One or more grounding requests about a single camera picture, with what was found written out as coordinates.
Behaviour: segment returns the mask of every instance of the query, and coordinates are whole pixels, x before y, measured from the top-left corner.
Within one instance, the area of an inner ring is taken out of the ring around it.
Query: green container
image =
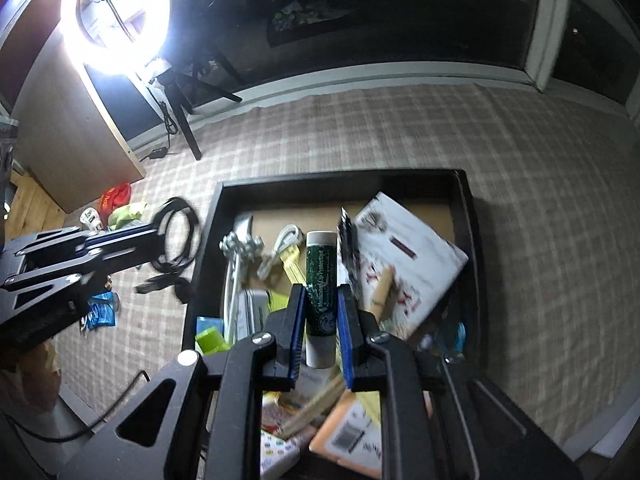
[[[230,349],[230,346],[225,342],[225,338],[214,326],[200,332],[196,336],[196,343],[200,345],[204,355],[224,352]]]
[[[306,288],[311,303],[306,312],[306,364],[312,368],[335,365],[336,251],[336,233],[311,231],[306,234]]]

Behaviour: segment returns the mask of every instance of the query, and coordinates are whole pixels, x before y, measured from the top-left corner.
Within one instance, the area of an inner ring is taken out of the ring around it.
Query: orange bag
[[[102,220],[102,225],[105,229],[107,228],[111,213],[117,208],[127,205],[129,200],[131,200],[131,184],[129,182],[112,187],[100,197],[98,213],[100,214],[100,220]]]

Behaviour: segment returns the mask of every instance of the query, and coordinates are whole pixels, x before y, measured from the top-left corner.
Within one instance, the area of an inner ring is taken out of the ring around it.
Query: tripod leg
[[[182,102],[186,97],[182,94],[182,91],[178,88],[176,83],[165,86],[164,94],[169,101],[171,110],[174,111],[175,118],[178,121],[178,126],[180,126],[180,129],[184,134],[184,138],[187,140],[187,144],[191,148],[191,153],[193,153],[196,160],[200,160],[202,158],[202,152],[200,151],[195,137],[193,137],[193,132],[191,131],[187,117],[184,115],[184,110],[182,109]]]
[[[228,73],[233,79],[235,79],[238,84],[242,86],[246,85],[246,81],[244,80],[244,78],[238,73],[238,70],[235,69],[235,67],[226,58],[226,56],[222,54],[222,52],[220,52],[218,46],[215,45],[215,43],[210,42],[209,49],[213,53],[213,57],[220,64],[220,66],[226,70],[226,73]]]
[[[182,108],[187,110],[187,113],[189,115],[193,115],[193,106],[191,106],[191,101],[189,101],[189,98],[184,94],[182,90],[180,90],[179,87],[178,87],[178,94],[180,97],[180,104],[182,104]]]
[[[199,86],[200,88],[203,88],[203,89],[208,90],[210,92],[215,92],[220,97],[224,97],[224,98],[229,99],[230,101],[233,101],[235,103],[241,103],[242,102],[242,98],[238,97],[236,94],[232,94],[231,92],[227,92],[226,90],[223,90],[219,86],[210,85],[209,83],[205,83],[204,81],[201,81],[197,77],[192,77],[190,75],[186,75],[186,74],[182,74],[182,73],[177,72],[175,74],[175,78],[176,78],[176,80],[183,81],[186,84],[193,84],[195,86]]]

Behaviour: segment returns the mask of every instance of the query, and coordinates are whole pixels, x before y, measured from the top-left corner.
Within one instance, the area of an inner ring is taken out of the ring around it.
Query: window
[[[228,91],[416,60],[523,69],[538,0],[174,0],[165,57]],[[215,92],[187,84],[202,104]]]
[[[597,12],[571,0],[553,77],[624,105],[640,70],[640,55]]]

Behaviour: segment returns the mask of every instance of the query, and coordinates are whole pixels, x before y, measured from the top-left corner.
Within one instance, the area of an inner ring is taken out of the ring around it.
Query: lip balm
[[[306,288],[311,308],[306,313],[306,365],[335,365],[335,324],[338,315],[337,234],[306,234]]]

